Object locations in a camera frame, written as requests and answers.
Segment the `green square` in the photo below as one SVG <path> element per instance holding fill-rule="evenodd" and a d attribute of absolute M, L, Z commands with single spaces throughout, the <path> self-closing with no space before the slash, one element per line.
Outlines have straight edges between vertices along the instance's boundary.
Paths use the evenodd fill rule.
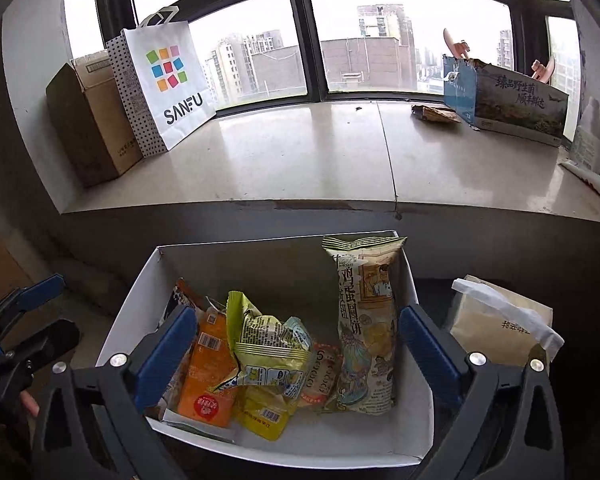
<path fill-rule="evenodd" d="M 158 55 L 155 53 L 155 50 L 152 50 L 151 52 L 149 52 L 146 55 L 146 58 L 149 60 L 149 63 L 154 64 L 156 61 L 158 61 L 160 58 L 158 57 Z"/>

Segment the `shopping bag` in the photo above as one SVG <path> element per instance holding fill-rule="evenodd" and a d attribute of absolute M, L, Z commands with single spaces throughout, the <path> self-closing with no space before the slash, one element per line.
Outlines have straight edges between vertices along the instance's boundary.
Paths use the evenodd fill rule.
<path fill-rule="evenodd" d="M 187 22 L 164 7 L 133 30 L 107 41 L 126 116 L 142 151 L 173 148 L 216 113 Z M 157 25 L 148 25 L 155 17 Z"/>
<path fill-rule="evenodd" d="M 551 328 L 554 311 L 473 276 L 455 280 L 458 292 L 448 328 L 467 352 L 481 352 L 492 362 L 524 366 L 531 349 L 540 345 L 552 361 L 564 339 Z"/>

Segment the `bag handle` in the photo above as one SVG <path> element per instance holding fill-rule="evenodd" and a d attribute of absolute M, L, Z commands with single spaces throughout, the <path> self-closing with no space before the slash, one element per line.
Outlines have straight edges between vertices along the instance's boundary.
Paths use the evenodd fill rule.
<path fill-rule="evenodd" d="M 485 283 L 457 279 L 451 288 L 479 301 L 484 307 L 481 314 L 492 316 L 495 309 L 507 321 L 512 321 L 528 330 L 544 348 L 549 361 L 554 360 L 558 350 L 564 344 L 564 339 L 553 328 L 547 326 L 535 310 L 509 303 L 507 298 Z"/>
<path fill-rule="evenodd" d="M 153 14 L 149 14 L 144 20 L 142 20 L 142 23 L 140 23 L 140 25 L 138 25 L 138 28 L 148 27 L 149 22 L 151 21 L 151 19 L 154 16 L 160 16 L 160 20 L 158 20 L 158 23 L 154 23 L 154 25 L 163 25 L 165 23 L 169 23 L 171 21 L 171 19 L 178 13 L 179 10 L 180 9 L 178 8 L 178 6 L 163 7 L 160 10 L 158 10 L 157 12 L 154 12 Z M 167 12 L 169 13 L 169 15 L 165 18 L 164 15 Z"/>

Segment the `pink plastic object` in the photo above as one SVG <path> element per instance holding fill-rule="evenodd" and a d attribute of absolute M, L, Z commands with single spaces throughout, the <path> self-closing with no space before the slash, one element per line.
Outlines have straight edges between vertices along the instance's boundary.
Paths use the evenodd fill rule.
<path fill-rule="evenodd" d="M 454 43 L 454 40 L 451 38 L 451 34 L 447 29 L 442 31 L 443 36 L 445 37 L 446 46 L 449 47 L 451 54 L 456 59 L 470 59 L 467 54 L 471 49 L 469 45 L 466 44 L 465 40 L 462 40 L 460 43 Z"/>
<path fill-rule="evenodd" d="M 554 56 L 549 58 L 549 62 L 546 64 L 546 66 L 536 59 L 533 65 L 531 65 L 531 70 L 534 71 L 534 74 L 531 76 L 532 79 L 538 79 L 538 81 L 542 83 L 548 83 L 555 70 Z"/>

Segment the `blue box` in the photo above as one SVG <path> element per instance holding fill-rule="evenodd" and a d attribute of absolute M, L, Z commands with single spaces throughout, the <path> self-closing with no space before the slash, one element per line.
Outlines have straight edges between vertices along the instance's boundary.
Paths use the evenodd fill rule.
<path fill-rule="evenodd" d="M 483 130 L 559 146 L 569 96 L 536 79 L 483 63 L 443 56 L 445 104 Z"/>

